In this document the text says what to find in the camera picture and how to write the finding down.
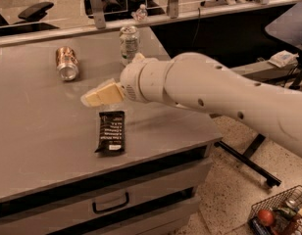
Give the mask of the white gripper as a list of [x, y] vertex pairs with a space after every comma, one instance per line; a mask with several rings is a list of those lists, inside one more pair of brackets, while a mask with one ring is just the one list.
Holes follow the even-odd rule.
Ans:
[[130, 100], [141, 103], [172, 103], [165, 90], [166, 76], [172, 64], [155, 58], [145, 59], [138, 52], [122, 71], [120, 82], [108, 79], [82, 95], [80, 101], [89, 108], [100, 107], [120, 103], [126, 95]]

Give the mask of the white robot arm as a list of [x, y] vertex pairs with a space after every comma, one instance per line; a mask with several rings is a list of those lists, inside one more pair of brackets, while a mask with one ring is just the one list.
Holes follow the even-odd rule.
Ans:
[[170, 61], [138, 54], [119, 81], [104, 81], [81, 102], [99, 107], [125, 98], [236, 119], [302, 158], [302, 91], [246, 78], [203, 54]]

